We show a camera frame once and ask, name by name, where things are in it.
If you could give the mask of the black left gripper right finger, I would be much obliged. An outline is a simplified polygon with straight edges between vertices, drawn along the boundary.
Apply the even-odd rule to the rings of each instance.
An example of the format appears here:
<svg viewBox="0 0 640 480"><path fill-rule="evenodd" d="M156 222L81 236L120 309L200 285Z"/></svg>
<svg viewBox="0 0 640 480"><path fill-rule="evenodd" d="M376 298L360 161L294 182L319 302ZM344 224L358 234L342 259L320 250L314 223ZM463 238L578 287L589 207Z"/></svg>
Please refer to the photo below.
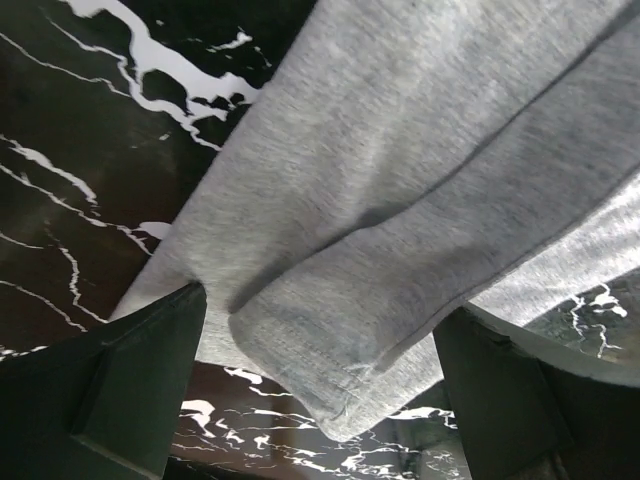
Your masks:
<svg viewBox="0 0 640 480"><path fill-rule="evenodd" d="M434 339L473 478L638 478L638 368L472 306Z"/></svg>

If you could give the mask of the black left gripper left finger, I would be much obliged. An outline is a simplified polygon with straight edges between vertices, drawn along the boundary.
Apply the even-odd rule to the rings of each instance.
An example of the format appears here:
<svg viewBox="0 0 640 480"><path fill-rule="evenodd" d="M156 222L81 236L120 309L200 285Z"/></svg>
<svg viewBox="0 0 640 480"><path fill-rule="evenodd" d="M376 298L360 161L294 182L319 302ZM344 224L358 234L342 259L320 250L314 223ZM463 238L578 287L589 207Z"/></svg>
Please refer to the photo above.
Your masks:
<svg viewBox="0 0 640 480"><path fill-rule="evenodd" d="M2 478L162 478L205 313L205 290L192 283L3 361Z"/></svg>

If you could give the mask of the grey t shirt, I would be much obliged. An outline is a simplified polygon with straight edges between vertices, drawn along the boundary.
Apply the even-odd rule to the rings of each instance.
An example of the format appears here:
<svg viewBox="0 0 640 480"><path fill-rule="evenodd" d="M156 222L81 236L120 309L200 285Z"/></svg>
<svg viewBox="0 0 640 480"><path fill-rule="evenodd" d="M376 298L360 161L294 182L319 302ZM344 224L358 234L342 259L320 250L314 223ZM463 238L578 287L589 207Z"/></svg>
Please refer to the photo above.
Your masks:
<svg viewBox="0 0 640 480"><path fill-rule="evenodd" d="M459 306L638 265L637 2L320 1L115 316L201 283L198 359L345 441L442 379Z"/></svg>

